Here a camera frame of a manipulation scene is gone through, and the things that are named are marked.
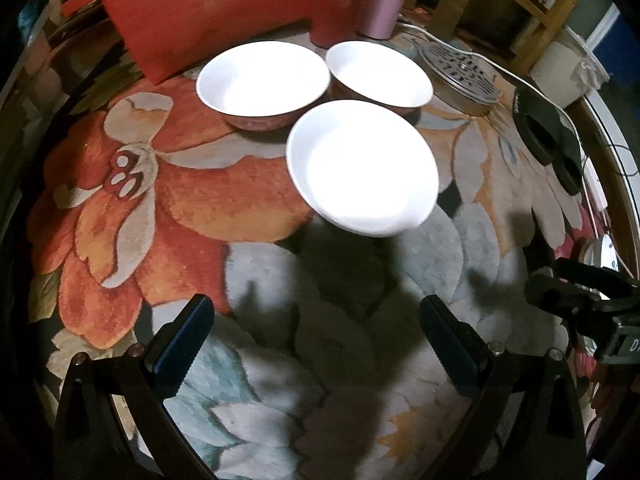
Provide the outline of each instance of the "perforated lid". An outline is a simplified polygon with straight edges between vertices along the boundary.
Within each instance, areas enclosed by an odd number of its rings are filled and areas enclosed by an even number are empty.
[[[422,59],[463,96],[484,105],[497,103],[500,94],[473,57],[439,43],[423,44],[419,51]]]

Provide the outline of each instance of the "bowl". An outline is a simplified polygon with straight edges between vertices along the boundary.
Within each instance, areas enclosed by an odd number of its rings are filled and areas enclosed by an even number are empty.
[[[291,129],[287,168],[305,201],[347,231],[387,237],[418,227],[438,197],[438,169],[420,133],[364,101],[308,111]]]
[[[406,115],[433,97],[429,77],[392,48],[367,41],[332,46],[326,63],[334,77],[334,96],[360,99]]]
[[[209,61],[198,76],[196,93],[233,126],[266,132],[296,122],[330,82],[326,64],[308,48],[257,41]]]

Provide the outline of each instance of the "bolt head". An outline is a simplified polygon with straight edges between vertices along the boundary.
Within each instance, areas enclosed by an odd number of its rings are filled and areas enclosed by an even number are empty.
[[[549,357],[551,357],[554,361],[562,361],[564,359],[564,354],[559,351],[557,348],[552,348],[549,350]]]
[[[486,347],[496,357],[504,353],[504,345],[499,341],[491,341]]]
[[[131,357],[139,357],[145,353],[146,347],[142,343],[133,343],[127,350]]]
[[[71,358],[71,364],[78,366],[81,365],[82,363],[84,363],[87,359],[89,358],[89,356],[85,353],[85,352],[78,352],[76,355],[74,355]]]

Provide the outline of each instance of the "black tripod clamp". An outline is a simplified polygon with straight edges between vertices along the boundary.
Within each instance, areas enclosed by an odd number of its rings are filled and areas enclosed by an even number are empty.
[[[76,354],[66,374],[54,430],[56,480],[211,480],[162,401],[174,396],[212,329],[209,298],[194,296],[148,346],[121,357]],[[524,392],[503,454],[481,480],[584,480],[586,455],[575,388],[557,349],[543,357],[485,345],[437,296],[420,305],[420,323],[457,391],[473,400],[462,423],[422,480],[472,478],[509,396]],[[164,476],[137,463],[111,395],[122,395]]]
[[[535,274],[527,282],[527,302],[561,317],[577,333],[593,339],[598,362],[640,364],[638,282],[615,270],[566,258],[558,258],[551,268],[554,277]]]
[[[438,296],[420,304],[420,324],[456,391],[472,399],[456,433],[421,480],[473,477],[512,393],[524,392],[502,455],[477,480],[584,480],[586,451],[578,397],[561,351],[542,357],[485,344]]]
[[[73,357],[54,428],[56,480],[217,480],[162,405],[178,392],[213,321],[211,300],[197,294],[148,346],[109,359]],[[135,461],[111,395],[124,396],[164,476]]]

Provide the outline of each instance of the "floral rug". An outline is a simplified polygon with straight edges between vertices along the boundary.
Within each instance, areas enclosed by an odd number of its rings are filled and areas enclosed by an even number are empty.
[[[391,45],[410,54],[402,37]],[[580,197],[527,151],[514,89],[496,75],[487,117],[438,98],[415,117],[440,173],[424,224],[353,235],[296,192],[286,132],[234,131],[197,98],[197,73],[152,86],[116,44],[46,133],[26,233],[44,405],[53,416],[76,352],[149,341],[199,292],[215,327],[165,406],[219,478],[417,478],[468,406],[420,330],[419,301],[438,294],[515,352],[564,348],[559,320],[523,286],[593,235]]]

